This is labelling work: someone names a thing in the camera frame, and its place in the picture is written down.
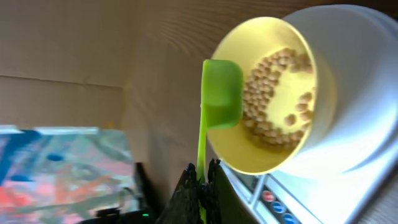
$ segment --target bowl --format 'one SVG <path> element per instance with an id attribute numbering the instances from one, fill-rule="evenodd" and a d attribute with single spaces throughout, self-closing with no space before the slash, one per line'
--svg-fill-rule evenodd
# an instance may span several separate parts
<path id="1" fill-rule="evenodd" d="M 284 111 L 293 111 L 299 96 L 315 89 L 310 105 L 313 110 L 311 125 L 293 149 L 254 143 L 243 120 L 230 129 L 209 130 L 208 139 L 218 157 L 238 172 L 259 175 L 276 170 L 289 159 L 294 159 L 297 153 L 310 150 L 321 141 L 333 121 L 336 88 L 331 71 L 316 50 L 311 49 L 300 32 L 288 22 L 273 17 L 243 22 L 221 41 L 212 59 L 237 63 L 242 68 L 244 79 L 247 79 L 262 58 L 286 47 L 298 54 L 307 54 L 313 73 L 284 72 L 267 108 L 268 117 L 284 131 L 295 131 L 303 123 L 297 119 L 293 126 L 286 126 Z"/>

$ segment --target kitchen scale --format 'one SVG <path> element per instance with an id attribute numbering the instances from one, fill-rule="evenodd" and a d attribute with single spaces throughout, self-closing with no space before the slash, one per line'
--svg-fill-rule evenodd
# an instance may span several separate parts
<path id="1" fill-rule="evenodd" d="M 332 68 L 335 122 L 317 147 L 276 172 L 222 166 L 259 223 L 352 223 L 397 165 L 398 23 L 352 5 L 311 7 L 284 20 Z"/>

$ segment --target scale button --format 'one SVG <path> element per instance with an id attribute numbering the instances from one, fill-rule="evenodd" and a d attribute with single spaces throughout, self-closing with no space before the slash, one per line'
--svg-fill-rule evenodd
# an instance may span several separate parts
<path id="1" fill-rule="evenodd" d="M 275 200 L 275 196 L 268 190 L 262 192 L 262 199 L 266 202 L 273 202 Z"/>
<path id="2" fill-rule="evenodd" d="M 276 213 L 284 213 L 284 212 L 286 212 L 286 208 L 280 202 L 272 202 L 271 203 L 271 207 Z"/>
<path id="3" fill-rule="evenodd" d="M 296 219 L 292 214 L 286 213 L 285 215 L 282 216 L 284 220 L 284 224 L 296 224 Z"/>

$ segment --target red button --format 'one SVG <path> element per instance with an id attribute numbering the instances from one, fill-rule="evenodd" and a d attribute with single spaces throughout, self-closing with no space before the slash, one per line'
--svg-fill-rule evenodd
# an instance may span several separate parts
<path id="1" fill-rule="evenodd" d="M 262 199 L 266 202 L 273 202 L 275 200 L 275 196 L 268 190 L 265 190 L 262 192 Z"/>

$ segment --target green measuring scoop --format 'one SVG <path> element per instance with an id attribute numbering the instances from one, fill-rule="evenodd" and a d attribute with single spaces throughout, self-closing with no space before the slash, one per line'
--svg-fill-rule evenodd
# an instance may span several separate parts
<path id="1" fill-rule="evenodd" d="M 205 60 L 201 76 L 201 111 L 197 179 L 205 182 L 206 134 L 209 129 L 232 128 L 242 117 L 243 72 L 229 60 Z M 202 220 L 206 212 L 200 207 Z"/>

